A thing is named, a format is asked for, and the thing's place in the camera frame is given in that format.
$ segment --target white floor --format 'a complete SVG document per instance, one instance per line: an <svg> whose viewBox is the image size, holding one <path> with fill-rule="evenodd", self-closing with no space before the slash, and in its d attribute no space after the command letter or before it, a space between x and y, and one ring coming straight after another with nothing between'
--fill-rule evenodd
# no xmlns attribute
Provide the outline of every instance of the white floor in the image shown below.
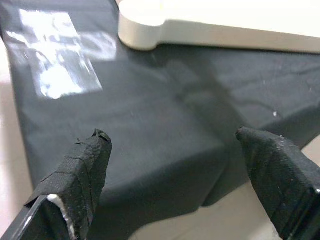
<svg viewBox="0 0 320 240"><path fill-rule="evenodd" d="M320 137L304 153L320 164ZM0 237L32 192L6 50L0 39ZM278 240L248 183L196 213L143 227L130 240Z"/></svg>

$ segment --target white plastic object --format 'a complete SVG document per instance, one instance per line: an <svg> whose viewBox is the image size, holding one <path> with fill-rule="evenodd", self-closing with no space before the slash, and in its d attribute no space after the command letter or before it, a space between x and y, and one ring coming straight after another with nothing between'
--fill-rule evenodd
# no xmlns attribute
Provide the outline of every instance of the white plastic object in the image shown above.
<svg viewBox="0 0 320 240"><path fill-rule="evenodd" d="M136 50L187 44L320 53L318 0L116 0L118 35Z"/></svg>

